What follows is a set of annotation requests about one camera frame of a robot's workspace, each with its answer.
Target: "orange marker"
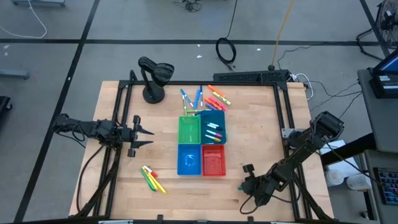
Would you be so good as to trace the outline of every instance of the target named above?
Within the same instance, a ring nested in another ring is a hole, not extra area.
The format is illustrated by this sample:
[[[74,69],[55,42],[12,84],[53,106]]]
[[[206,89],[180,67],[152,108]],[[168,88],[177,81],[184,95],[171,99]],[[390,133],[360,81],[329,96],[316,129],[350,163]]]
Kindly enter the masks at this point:
[[[221,107],[219,107],[217,104],[213,103],[211,100],[209,100],[209,98],[205,97],[205,101],[206,101],[206,103],[209,103],[211,106],[214,106],[216,109],[222,110]]]
[[[217,90],[216,88],[214,88],[212,85],[208,85],[207,86],[211,91],[215,91],[216,93],[218,93],[220,96],[225,97],[225,94],[220,92],[219,90]]]

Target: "pink marker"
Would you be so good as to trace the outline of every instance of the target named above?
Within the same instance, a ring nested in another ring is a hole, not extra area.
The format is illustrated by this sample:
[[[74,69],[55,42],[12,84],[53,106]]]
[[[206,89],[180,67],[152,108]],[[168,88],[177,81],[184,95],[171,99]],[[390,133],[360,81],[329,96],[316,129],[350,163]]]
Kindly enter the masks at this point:
[[[214,131],[209,131],[209,130],[206,130],[206,131],[207,131],[208,133],[210,133],[210,134],[214,134],[214,135],[217,136],[217,137],[220,137],[220,138],[223,137],[221,134],[215,133]]]
[[[226,107],[224,105],[222,105],[221,103],[217,102],[214,98],[209,97],[209,100],[213,103],[215,103],[217,106],[219,106],[221,109],[223,109],[223,111],[226,111]]]

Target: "green marker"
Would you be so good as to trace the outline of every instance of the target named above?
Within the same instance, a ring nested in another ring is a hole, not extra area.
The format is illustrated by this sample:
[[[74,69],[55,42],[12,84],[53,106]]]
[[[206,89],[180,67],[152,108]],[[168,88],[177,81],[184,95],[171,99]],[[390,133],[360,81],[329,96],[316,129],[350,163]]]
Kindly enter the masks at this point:
[[[187,110],[187,113],[202,112],[203,110]]]
[[[151,190],[156,191],[155,187],[152,185],[152,183],[150,182],[148,176],[145,174],[145,172],[142,169],[139,169],[139,172],[141,172],[141,174],[145,177],[149,187]]]

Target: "white cable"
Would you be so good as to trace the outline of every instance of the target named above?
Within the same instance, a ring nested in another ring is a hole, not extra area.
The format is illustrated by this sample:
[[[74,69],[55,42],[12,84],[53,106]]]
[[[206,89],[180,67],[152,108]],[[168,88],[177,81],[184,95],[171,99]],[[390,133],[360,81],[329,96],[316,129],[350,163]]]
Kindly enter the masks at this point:
[[[310,86],[310,90],[311,90],[311,96],[309,98],[307,98],[307,100],[309,100],[309,99],[311,99],[313,97],[313,90],[312,90],[311,82],[310,82],[310,80],[308,79],[308,77],[305,74],[303,74],[303,73],[295,74],[296,77],[299,76],[299,75],[304,76],[304,78],[308,81],[308,85]]]
[[[27,0],[27,2],[29,3],[29,7],[30,10],[33,12],[33,15],[35,15],[35,17],[37,18],[37,20],[40,22],[40,24],[43,26],[44,28],[44,34],[41,37],[34,37],[34,36],[27,36],[27,35],[18,35],[18,34],[13,34],[12,32],[9,32],[8,30],[6,30],[5,28],[3,28],[2,26],[0,26],[0,29],[2,29],[4,32],[16,36],[16,37],[23,37],[23,38],[34,38],[34,39],[41,39],[43,37],[45,37],[47,35],[47,28],[45,27],[45,25],[43,24],[43,22],[39,19],[39,17],[36,15],[36,12],[33,10],[33,7],[30,3],[30,0]]]

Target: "blue marker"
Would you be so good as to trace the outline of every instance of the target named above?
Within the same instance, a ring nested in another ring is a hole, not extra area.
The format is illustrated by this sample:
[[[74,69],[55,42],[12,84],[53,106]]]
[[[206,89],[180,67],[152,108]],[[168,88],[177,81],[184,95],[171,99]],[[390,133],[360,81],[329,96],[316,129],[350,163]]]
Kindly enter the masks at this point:
[[[203,89],[201,88],[201,85],[200,85],[200,106],[203,106]]]
[[[191,107],[193,108],[193,104],[192,104],[191,100],[188,98],[187,94],[184,92],[184,90],[183,90],[183,89],[181,89],[181,93],[182,93],[182,95],[184,95],[184,96],[185,96],[185,99],[187,99],[187,100],[188,100],[188,103],[189,103],[189,104],[191,104]]]
[[[214,106],[212,106],[212,105],[209,104],[209,103],[206,103],[206,106],[207,106],[209,109],[218,110],[217,108],[215,108]]]
[[[200,90],[197,90],[197,95],[195,97],[195,102],[193,104],[194,109],[198,108],[199,96],[200,96]]]

